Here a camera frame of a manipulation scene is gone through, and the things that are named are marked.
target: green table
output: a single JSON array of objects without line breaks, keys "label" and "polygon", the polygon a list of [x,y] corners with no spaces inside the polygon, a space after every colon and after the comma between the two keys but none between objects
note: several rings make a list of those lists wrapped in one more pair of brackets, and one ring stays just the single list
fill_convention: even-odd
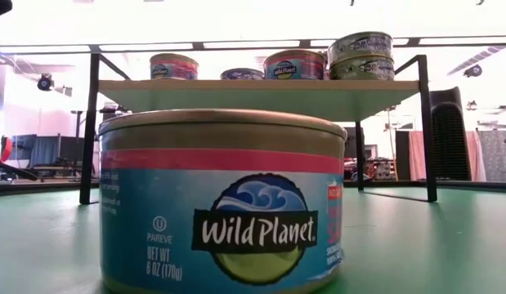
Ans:
[{"label": "green table", "polygon": [[[438,193],[429,204],[347,189],[347,258],[338,281],[320,294],[506,293],[506,194]],[[0,197],[0,294],[107,293],[99,206],[79,206],[77,198],[78,191]]]}]

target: red stripe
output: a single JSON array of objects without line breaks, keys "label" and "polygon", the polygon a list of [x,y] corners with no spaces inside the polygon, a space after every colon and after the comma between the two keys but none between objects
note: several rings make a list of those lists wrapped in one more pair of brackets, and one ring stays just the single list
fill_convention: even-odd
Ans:
[{"label": "red stripe", "polygon": [[139,149],[103,151],[102,168],[315,172],[343,174],[338,158],[244,149]]}]

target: tuna can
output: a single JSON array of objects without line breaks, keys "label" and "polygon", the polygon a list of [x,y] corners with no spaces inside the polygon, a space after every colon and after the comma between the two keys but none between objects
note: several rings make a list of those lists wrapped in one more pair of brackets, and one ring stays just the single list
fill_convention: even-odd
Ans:
[{"label": "tuna can", "polygon": [[311,293],[338,277],[340,126],[183,109],[112,118],[99,134],[101,268],[113,292]]},{"label": "tuna can", "polygon": [[357,56],[381,55],[392,59],[392,37],[381,32],[350,34],[329,46],[329,65]]},{"label": "tuna can", "polygon": [[384,56],[358,56],[331,65],[333,80],[394,80],[394,62]]},{"label": "tuna can", "polygon": [[265,60],[266,79],[324,79],[325,58],[307,50],[286,50]]},{"label": "tuna can", "polygon": [[151,78],[198,78],[198,63],[187,56],[163,53],[151,57],[150,63]]},{"label": "tuna can", "polygon": [[256,69],[228,69],[220,79],[263,79],[263,72]]}]

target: desk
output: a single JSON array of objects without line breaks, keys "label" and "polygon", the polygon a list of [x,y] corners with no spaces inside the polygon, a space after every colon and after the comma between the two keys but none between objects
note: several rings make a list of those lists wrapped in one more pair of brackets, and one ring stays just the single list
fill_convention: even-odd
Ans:
[{"label": "desk", "polygon": [[[377,191],[426,194],[421,188]],[[506,194],[438,193],[438,203],[425,203],[346,189],[346,260],[338,281],[318,293],[506,293]],[[0,197],[1,294],[107,293],[99,266],[99,206],[79,206],[77,196]]]}]

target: wooden shelf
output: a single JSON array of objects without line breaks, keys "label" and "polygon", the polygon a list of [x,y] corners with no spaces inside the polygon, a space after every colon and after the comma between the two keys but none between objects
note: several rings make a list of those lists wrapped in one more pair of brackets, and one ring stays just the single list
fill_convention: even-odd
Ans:
[{"label": "wooden shelf", "polygon": [[418,93],[409,81],[100,81],[100,93],[133,112],[262,109],[334,122],[363,120]]}]

